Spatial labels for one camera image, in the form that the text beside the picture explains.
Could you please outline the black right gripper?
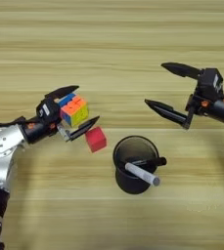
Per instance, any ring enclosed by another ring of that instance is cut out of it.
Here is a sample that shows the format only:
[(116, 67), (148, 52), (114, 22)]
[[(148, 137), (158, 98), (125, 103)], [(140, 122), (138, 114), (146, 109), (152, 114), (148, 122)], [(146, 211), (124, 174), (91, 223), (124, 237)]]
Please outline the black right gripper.
[[(203, 73), (202, 69), (179, 62), (164, 62), (161, 66), (173, 74), (181, 77), (190, 77), (192, 79), (198, 79)], [(180, 113), (172, 106), (161, 102), (145, 100), (145, 103), (161, 117), (179, 124), (186, 130), (190, 128), (194, 115), (207, 116), (224, 123), (224, 95), (216, 101), (211, 101), (195, 94), (191, 94), (185, 108), (188, 112), (187, 115)]]

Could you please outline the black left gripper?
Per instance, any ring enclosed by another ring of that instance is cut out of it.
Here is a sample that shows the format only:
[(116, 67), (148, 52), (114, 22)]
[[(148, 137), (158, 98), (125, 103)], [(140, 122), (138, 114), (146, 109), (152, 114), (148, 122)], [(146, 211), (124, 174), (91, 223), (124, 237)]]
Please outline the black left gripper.
[[(76, 89), (78, 89), (77, 85), (62, 87), (46, 94), (45, 97), (52, 99), (61, 99), (62, 97), (74, 92)], [(27, 123), (21, 125), (21, 130), (25, 140), (29, 144), (35, 144), (45, 139), (46, 137), (56, 135), (58, 132), (62, 134), (63, 139), (67, 142), (69, 140), (74, 141), (80, 136), (84, 135), (95, 125), (98, 119), (99, 116), (96, 116), (87, 120), (86, 122), (81, 124), (76, 131), (72, 133), (69, 133), (67, 130), (65, 130), (61, 123), (56, 122), (45, 124), (43, 122), (28, 121)]]

